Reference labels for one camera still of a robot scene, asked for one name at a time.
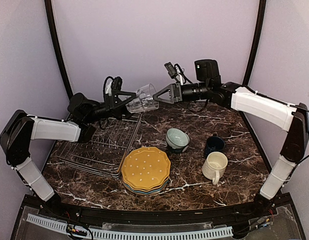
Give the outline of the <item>metal wire dish rack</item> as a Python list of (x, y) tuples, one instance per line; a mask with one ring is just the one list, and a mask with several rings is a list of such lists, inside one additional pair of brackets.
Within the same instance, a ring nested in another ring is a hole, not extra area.
[(118, 179), (141, 119), (141, 113), (134, 113), (130, 118), (117, 120), (110, 117), (101, 121), (101, 125), (95, 123), (96, 131), (89, 142), (58, 141), (58, 148), (52, 155), (69, 167)]

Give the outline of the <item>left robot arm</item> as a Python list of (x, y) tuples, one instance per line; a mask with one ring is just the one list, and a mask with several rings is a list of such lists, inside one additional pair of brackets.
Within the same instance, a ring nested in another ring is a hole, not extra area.
[(30, 142), (56, 140), (87, 143), (94, 135), (94, 123), (108, 118), (122, 119), (130, 116), (126, 105), (134, 100), (134, 92), (112, 90), (104, 94), (104, 102), (86, 98), (78, 92), (70, 99), (67, 110), (71, 120), (42, 118), (18, 109), (0, 134), (0, 146), (5, 160), (32, 191), (44, 202), (45, 209), (54, 218), (65, 214), (65, 206), (59, 203), (59, 195), (50, 186), (31, 158)]

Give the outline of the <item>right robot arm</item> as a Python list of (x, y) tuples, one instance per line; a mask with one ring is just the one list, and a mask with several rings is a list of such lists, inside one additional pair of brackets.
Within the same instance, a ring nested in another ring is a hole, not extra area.
[(290, 180), (298, 165), (307, 159), (309, 110), (303, 103), (286, 103), (234, 82), (222, 83), (218, 63), (214, 59), (194, 63), (197, 83), (182, 80), (169, 84), (152, 97), (157, 102), (175, 104), (207, 100), (226, 109), (254, 115), (287, 132), (279, 158), (266, 181), (255, 195), (249, 212), (260, 217), (273, 204), (273, 198)]

